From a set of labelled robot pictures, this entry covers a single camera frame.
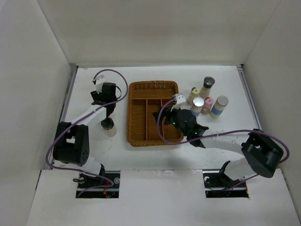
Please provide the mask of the black cap white spice bottle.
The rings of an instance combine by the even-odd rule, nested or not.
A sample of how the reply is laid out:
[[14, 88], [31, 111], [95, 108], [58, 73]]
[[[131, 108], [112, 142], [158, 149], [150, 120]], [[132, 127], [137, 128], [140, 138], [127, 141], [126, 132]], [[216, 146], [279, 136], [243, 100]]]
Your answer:
[[113, 137], [117, 134], [117, 128], [111, 118], [108, 117], [105, 120], [101, 121], [101, 126], [107, 136]]

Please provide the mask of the black grinder top spice bottle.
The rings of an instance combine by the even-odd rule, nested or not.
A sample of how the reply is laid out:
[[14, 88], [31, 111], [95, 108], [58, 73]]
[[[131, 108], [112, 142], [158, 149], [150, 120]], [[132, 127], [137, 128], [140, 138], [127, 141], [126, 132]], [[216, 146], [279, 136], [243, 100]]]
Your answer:
[[215, 79], [213, 77], [207, 76], [203, 80], [203, 86], [200, 89], [199, 96], [202, 99], [209, 97], [212, 86], [215, 84]]

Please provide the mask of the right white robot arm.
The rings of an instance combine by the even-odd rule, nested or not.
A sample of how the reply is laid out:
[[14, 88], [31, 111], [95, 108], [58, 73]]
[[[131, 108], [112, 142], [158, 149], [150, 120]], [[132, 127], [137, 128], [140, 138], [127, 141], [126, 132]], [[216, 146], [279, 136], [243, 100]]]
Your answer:
[[252, 174], [273, 177], [284, 154], [283, 149], [259, 129], [232, 133], [213, 131], [198, 124], [190, 110], [171, 107], [152, 115], [158, 125], [172, 125], [194, 147], [240, 154], [239, 160], [227, 160], [221, 167], [218, 181], [223, 186], [230, 186], [235, 179]]

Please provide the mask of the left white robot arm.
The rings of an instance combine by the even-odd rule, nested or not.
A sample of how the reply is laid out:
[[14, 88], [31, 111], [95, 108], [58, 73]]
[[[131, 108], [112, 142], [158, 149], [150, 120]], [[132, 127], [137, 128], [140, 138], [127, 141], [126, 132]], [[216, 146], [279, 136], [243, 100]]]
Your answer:
[[53, 158], [64, 164], [71, 164], [74, 168], [91, 172], [89, 182], [94, 187], [105, 184], [104, 166], [90, 157], [89, 133], [95, 126], [101, 126], [103, 132], [112, 137], [117, 134], [117, 128], [110, 115], [116, 107], [115, 83], [104, 82], [100, 88], [91, 92], [92, 105], [81, 116], [71, 122], [60, 122], [57, 126], [55, 138], [60, 138], [53, 149]]

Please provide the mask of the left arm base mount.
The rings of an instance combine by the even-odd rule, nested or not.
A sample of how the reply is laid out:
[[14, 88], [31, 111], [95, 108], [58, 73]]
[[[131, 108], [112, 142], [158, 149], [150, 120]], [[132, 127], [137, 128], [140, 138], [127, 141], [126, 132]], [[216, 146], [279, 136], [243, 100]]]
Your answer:
[[108, 180], [80, 173], [73, 182], [77, 184], [76, 198], [81, 199], [116, 199], [119, 198], [120, 171], [103, 171]]

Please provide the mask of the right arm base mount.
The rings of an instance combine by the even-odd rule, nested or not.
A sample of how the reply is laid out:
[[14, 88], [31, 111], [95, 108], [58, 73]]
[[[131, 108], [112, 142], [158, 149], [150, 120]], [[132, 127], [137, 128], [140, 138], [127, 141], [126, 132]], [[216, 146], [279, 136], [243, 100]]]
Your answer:
[[246, 183], [236, 187], [234, 185], [240, 182], [239, 179], [232, 180], [224, 174], [224, 171], [230, 161], [227, 161], [219, 170], [203, 171], [203, 181], [206, 198], [248, 198]]

